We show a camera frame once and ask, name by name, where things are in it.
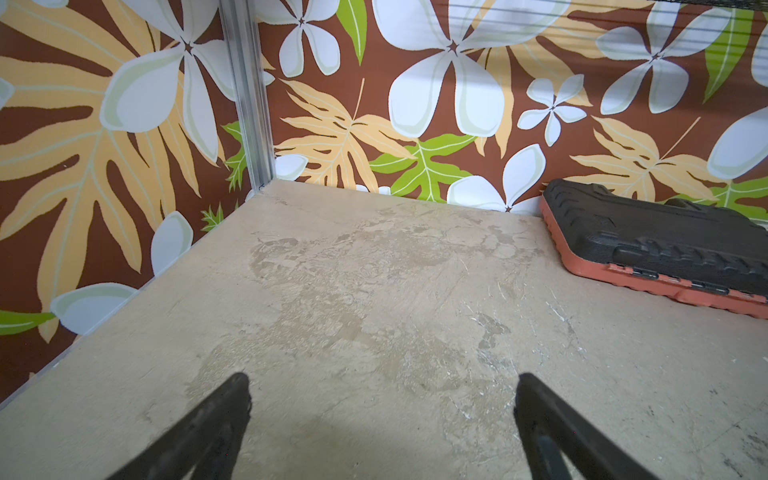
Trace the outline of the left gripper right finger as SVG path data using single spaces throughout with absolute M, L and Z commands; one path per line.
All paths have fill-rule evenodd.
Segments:
M 532 373 L 519 375 L 514 419 L 534 479 L 570 479 L 566 460 L 585 479 L 656 477 Z

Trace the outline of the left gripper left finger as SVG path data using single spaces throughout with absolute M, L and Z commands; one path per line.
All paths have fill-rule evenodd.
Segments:
M 112 479 L 230 479 L 250 420 L 249 377 L 236 372 Z

